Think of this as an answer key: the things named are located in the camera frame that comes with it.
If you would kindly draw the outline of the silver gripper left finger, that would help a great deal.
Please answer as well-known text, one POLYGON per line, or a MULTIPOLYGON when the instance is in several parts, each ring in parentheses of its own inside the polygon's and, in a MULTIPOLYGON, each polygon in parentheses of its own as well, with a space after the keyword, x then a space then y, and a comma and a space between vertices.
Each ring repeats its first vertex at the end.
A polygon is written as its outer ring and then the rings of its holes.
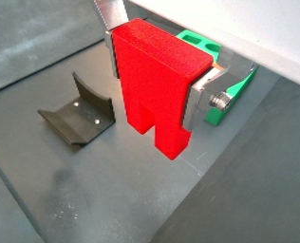
POLYGON ((113 75, 120 78, 118 67, 113 45, 113 30, 129 22, 129 16, 124 4, 124 0, 93 0, 101 22, 105 27, 106 47, 110 50, 113 75))

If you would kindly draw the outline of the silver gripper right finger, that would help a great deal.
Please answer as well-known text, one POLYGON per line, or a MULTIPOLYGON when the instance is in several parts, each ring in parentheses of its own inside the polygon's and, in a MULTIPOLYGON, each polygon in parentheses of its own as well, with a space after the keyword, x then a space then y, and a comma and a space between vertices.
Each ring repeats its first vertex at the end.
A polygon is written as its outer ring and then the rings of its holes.
POLYGON ((231 86, 240 83, 259 68, 259 64, 223 47, 214 67, 206 71, 189 87, 184 114, 184 128, 192 131, 197 120, 214 107, 224 111, 233 101, 227 93, 231 86))

